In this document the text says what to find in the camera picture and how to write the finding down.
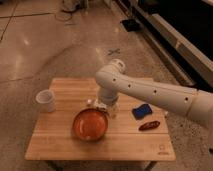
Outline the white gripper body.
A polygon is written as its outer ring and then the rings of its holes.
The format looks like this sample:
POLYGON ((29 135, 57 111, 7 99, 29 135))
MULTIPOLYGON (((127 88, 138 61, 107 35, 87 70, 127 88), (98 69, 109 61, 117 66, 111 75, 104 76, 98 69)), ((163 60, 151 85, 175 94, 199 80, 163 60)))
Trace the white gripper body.
POLYGON ((88 99, 86 106, 105 112, 110 118, 115 118, 118 113, 117 100, 112 101, 110 104, 105 104, 99 99, 88 99))

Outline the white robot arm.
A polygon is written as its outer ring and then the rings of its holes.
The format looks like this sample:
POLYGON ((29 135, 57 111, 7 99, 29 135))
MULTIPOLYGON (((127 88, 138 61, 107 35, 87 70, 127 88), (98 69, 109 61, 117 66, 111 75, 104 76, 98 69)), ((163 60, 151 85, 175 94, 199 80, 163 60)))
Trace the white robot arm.
POLYGON ((100 103, 112 106, 117 102, 118 94, 122 93, 187 117, 208 130, 213 128, 213 93, 133 78, 125 74, 125 69, 121 60, 114 59, 96 72, 100 103))

